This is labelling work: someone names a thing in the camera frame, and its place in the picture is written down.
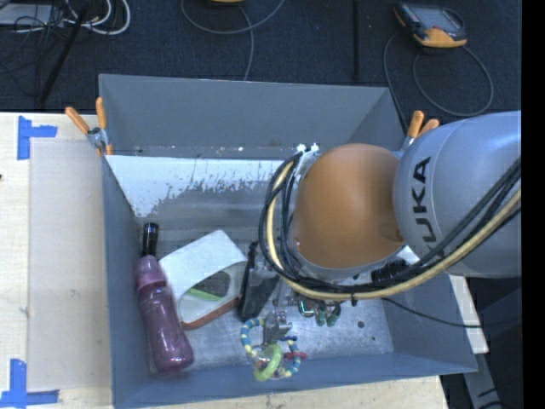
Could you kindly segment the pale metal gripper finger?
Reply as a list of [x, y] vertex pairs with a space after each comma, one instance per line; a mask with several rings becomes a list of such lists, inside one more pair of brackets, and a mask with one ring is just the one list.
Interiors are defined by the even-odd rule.
[[262, 343], [269, 345], [278, 340], [278, 319], [274, 312], [269, 312], [263, 319], [262, 324]]
[[287, 312], [285, 310], [279, 310], [276, 313], [278, 331], [277, 331], [277, 340], [285, 340], [291, 332], [293, 327], [292, 323], [287, 319]]

